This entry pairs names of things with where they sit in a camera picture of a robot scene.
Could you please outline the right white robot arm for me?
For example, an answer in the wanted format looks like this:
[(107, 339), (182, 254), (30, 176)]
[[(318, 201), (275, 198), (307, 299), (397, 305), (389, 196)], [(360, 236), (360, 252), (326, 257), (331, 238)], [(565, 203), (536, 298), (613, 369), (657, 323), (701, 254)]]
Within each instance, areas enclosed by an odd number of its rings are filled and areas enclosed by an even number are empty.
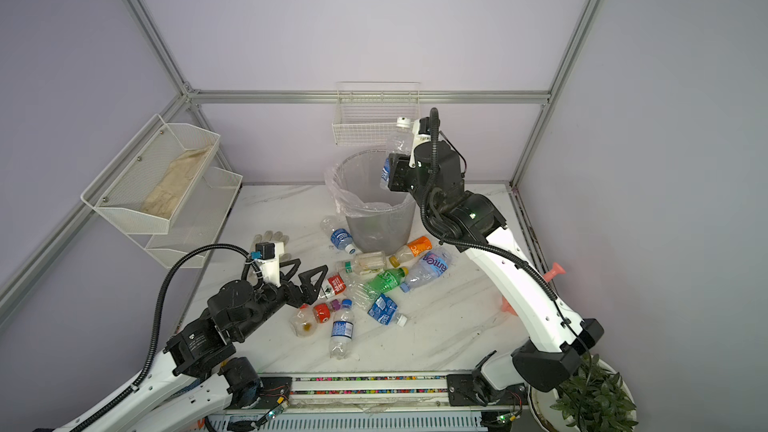
[(602, 338), (598, 320), (583, 318), (524, 258), (494, 203), (466, 189), (461, 154), (440, 130), (437, 109), (413, 127), (408, 154), (392, 153), (388, 187), (407, 192), (426, 231), (472, 261), (492, 281), (521, 320), (528, 338), (514, 351), (491, 353), (474, 370), (478, 395), (525, 383), (549, 392), (572, 376)]

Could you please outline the blue cap water bottle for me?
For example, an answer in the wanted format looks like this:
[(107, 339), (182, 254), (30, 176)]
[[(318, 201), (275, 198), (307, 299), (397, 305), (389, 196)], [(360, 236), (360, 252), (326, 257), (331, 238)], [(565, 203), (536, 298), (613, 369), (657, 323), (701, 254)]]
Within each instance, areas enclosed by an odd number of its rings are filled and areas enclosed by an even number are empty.
[(354, 337), (355, 314), (353, 301), (343, 299), (340, 308), (332, 316), (332, 327), (329, 343), (329, 356), (331, 358), (345, 359), (352, 348)]

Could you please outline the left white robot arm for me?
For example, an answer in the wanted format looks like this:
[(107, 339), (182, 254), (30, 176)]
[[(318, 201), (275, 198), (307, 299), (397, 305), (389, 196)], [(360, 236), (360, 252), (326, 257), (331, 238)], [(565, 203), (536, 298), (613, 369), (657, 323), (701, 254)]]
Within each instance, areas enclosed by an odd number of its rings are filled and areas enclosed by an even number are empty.
[[(235, 252), (244, 259), (243, 274), (223, 285), (201, 315), (166, 343), (159, 328), (173, 277), (203, 252)], [(65, 431), (180, 431), (231, 405), (250, 407), (265, 395), (250, 361), (237, 354), (243, 343), (283, 306), (300, 308), (319, 297), (329, 271), (325, 265), (300, 272), (301, 262), (280, 260), (275, 244), (258, 245), (255, 254), (223, 243), (204, 245), (179, 259), (164, 279), (156, 301), (150, 345), (142, 369), (97, 405), (63, 425)]]

